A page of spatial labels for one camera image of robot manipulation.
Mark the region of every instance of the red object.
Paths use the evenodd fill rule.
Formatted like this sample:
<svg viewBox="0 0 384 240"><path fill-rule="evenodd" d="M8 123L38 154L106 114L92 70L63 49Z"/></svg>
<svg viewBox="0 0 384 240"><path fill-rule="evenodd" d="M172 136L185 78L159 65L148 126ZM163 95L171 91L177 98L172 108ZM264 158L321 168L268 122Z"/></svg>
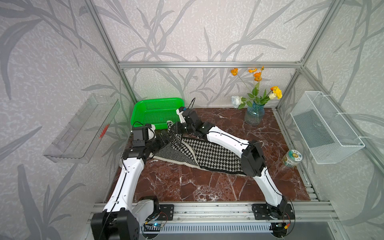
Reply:
<svg viewBox="0 0 384 240"><path fill-rule="evenodd" d="M107 126L104 127L104 130L101 132L99 138L102 138L102 137L104 136L104 134L107 132L108 127L109 127L109 124L108 124Z"/></svg>

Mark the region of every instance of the marble tabletop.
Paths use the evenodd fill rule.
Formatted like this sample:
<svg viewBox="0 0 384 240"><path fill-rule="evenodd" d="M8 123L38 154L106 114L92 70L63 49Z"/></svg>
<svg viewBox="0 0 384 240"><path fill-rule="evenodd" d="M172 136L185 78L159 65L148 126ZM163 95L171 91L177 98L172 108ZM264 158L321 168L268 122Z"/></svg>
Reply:
<svg viewBox="0 0 384 240"><path fill-rule="evenodd" d="M292 201L310 200L298 170L288 168L282 163L281 159L288 147L271 108L265 108L264 119L258 126L244 122L246 109L195 110L203 122L214 123L234 136L262 140L266 165L271 166L268 171L277 188ZM251 177L200 170L158 159L147 161L137 183L134 202L149 195L156 195L161 202L265 200Z"/></svg>

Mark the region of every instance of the white wire basket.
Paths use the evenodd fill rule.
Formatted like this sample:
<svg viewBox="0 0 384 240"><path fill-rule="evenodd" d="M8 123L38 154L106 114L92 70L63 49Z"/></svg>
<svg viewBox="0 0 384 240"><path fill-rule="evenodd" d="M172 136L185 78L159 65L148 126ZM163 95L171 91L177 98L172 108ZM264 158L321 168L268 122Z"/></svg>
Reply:
<svg viewBox="0 0 384 240"><path fill-rule="evenodd" d="M306 91L291 116L317 164L338 163L365 147L323 92Z"/></svg>

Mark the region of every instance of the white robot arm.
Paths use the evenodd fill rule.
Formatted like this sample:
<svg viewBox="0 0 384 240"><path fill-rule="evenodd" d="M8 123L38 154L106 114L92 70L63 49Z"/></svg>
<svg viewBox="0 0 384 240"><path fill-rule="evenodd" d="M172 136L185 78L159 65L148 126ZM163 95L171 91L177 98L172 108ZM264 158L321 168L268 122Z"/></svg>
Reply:
<svg viewBox="0 0 384 240"><path fill-rule="evenodd" d="M235 153L241 158L242 171L253 177L263 192L271 217L278 218L284 214L287 200L273 183L258 142L240 139L209 122L202 122L191 109L181 107L176 112L180 117L180 122L174 125L176 134L193 134ZM132 147L122 156L123 166L112 196L104 211L94 214L91 220L95 239L135 239L140 226L160 214L159 201L155 196L140 200L132 208L137 181L147 158L151 153L156 154L174 136L163 131L156 137L154 130L154 125L150 124L132 129Z"/></svg>

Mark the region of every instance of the cloth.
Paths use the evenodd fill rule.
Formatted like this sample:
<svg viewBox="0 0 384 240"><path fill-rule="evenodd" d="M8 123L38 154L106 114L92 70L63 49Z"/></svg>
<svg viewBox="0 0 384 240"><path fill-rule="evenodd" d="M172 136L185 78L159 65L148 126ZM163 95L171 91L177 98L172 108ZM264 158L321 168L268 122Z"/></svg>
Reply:
<svg viewBox="0 0 384 240"><path fill-rule="evenodd" d="M173 133L173 122L168 121L168 131ZM241 159L225 147L192 137L175 134L172 141L165 145L154 158L187 165L203 170L242 175Z"/></svg>

